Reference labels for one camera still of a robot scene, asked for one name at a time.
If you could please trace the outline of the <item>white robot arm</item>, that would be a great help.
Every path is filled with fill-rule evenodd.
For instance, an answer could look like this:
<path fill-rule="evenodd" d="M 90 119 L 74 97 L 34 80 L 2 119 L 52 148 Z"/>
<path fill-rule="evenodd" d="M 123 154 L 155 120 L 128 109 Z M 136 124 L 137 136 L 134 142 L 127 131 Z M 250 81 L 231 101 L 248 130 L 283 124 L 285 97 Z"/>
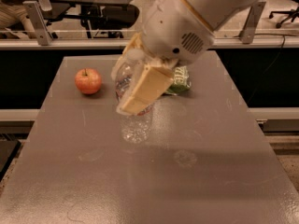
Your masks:
<path fill-rule="evenodd" d="M 174 66 L 194 63 L 213 45 L 216 31 L 258 1 L 155 0 L 112 69 L 116 79 L 123 65 L 135 67 L 117 112 L 137 115 L 153 104 L 171 86 Z"/>

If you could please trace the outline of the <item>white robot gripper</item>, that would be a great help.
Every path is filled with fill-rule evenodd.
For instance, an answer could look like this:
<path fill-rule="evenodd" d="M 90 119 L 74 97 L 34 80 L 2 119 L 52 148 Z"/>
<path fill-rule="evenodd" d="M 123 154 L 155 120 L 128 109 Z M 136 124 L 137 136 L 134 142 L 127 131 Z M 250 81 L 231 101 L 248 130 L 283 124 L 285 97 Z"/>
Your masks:
<path fill-rule="evenodd" d="M 162 12 L 167 2 L 169 15 Z M 155 0 L 142 25 L 142 34 L 135 33 L 114 64 L 111 77 L 131 49 L 143 49 L 162 59 L 179 59 L 181 64 L 195 62 L 212 44 L 214 35 L 202 23 L 186 0 Z M 138 115 L 157 100 L 173 83 L 174 73 L 162 65 L 139 64 L 129 88 L 116 108 L 122 115 Z"/>

